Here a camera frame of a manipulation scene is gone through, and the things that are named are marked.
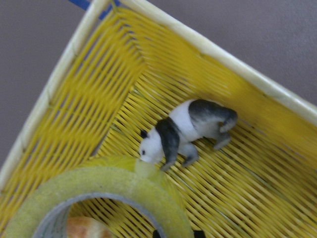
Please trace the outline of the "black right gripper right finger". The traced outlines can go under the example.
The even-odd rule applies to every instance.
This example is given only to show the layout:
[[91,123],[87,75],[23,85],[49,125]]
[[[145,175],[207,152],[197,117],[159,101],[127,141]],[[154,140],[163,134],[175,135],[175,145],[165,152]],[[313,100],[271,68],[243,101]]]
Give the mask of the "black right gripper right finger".
[[204,231],[194,230],[194,238],[204,238]]

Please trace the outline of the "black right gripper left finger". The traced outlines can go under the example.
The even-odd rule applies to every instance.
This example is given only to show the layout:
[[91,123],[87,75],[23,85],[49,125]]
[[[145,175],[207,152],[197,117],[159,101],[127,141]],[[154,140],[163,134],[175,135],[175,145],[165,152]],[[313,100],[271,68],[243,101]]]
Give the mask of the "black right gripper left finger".
[[153,231],[152,238],[161,238],[161,236],[157,230]]

